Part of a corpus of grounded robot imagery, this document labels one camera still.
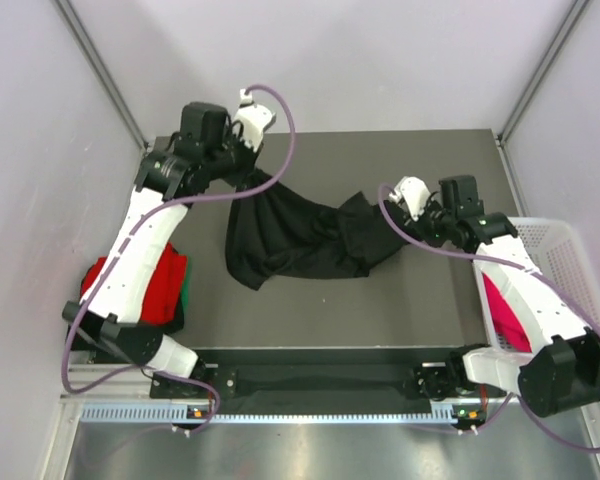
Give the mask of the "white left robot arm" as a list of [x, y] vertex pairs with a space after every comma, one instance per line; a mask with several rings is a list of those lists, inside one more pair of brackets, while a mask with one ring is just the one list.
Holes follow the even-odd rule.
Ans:
[[176, 227], [209, 184], [257, 158], [275, 114], [242, 92], [235, 113], [192, 102], [182, 110], [181, 130], [170, 150], [141, 160], [123, 223], [100, 272], [76, 302], [62, 311], [76, 337], [109, 350], [128, 364], [172, 376], [185, 396], [206, 387], [199, 355], [141, 319], [150, 282]]

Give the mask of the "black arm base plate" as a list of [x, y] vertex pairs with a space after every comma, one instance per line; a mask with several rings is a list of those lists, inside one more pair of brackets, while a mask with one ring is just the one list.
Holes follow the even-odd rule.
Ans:
[[492, 387], [459, 386], [442, 364], [223, 363], [201, 364], [187, 377], [214, 387], [224, 400], [256, 394], [395, 394], [399, 399], [442, 401], [486, 398]]

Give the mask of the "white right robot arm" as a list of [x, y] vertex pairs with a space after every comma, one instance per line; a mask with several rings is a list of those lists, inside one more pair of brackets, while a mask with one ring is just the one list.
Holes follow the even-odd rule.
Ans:
[[378, 197], [385, 220], [408, 243], [470, 261], [526, 338], [518, 352], [491, 345], [454, 352], [446, 372], [454, 393], [493, 386], [541, 418], [600, 402], [600, 327], [543, 275], [512, 220], [486, 212], [473, 176], [444, 178], [436, 192], [405, 176], [381, 185]]

